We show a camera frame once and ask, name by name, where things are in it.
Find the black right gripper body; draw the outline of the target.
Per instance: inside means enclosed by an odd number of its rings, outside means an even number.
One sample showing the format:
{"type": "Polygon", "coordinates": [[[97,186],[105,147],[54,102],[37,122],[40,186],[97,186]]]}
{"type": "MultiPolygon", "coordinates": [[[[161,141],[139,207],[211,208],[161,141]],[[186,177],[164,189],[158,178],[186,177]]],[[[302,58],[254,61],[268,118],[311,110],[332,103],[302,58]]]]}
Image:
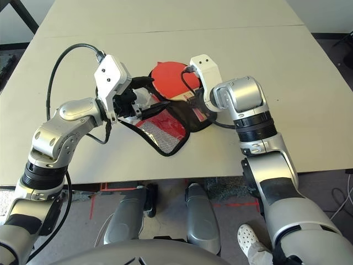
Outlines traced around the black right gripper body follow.
{"type": "Polygon", "coordinates": [[[203,88],[199,88],[197,90],[195,90],[195,106],[198,109],[206,109],[206,105],[204,102],[204,89],[203,88]]]}

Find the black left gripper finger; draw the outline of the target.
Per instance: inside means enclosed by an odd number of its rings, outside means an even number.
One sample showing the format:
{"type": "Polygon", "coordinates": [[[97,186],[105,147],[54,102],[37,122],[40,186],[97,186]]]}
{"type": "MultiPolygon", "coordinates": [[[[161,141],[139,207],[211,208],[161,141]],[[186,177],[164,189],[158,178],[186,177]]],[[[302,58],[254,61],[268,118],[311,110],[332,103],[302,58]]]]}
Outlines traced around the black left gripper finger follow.
{"type": "Polygon", "coordinates": [[[154,79],[148,76],[134,77],[131,80],[131,88],[132,89],[145,88],[146,86],[149,86],[150,84],[152,84],[153,81],[154,79]]]}
{"type": "Polygon", "coordinates": [[[169,105],[170,101],[154,103],[147,109],[141,110],[141,119],[149,119],[154,117],[161,113],[169,105]]]}

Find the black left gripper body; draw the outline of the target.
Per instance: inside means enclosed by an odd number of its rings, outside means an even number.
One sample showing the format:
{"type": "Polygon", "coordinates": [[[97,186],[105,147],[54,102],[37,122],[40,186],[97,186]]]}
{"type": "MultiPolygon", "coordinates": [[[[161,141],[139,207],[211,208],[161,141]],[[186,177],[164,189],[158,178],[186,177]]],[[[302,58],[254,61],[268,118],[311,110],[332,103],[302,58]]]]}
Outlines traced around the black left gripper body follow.
{"type": "Polygon", "coordinates": [[[131,88],[124,90],[122,94],[113,96],[114,112],[118,118],[142,116],[142,109],[136,103],[137,95],[131,88]]]}

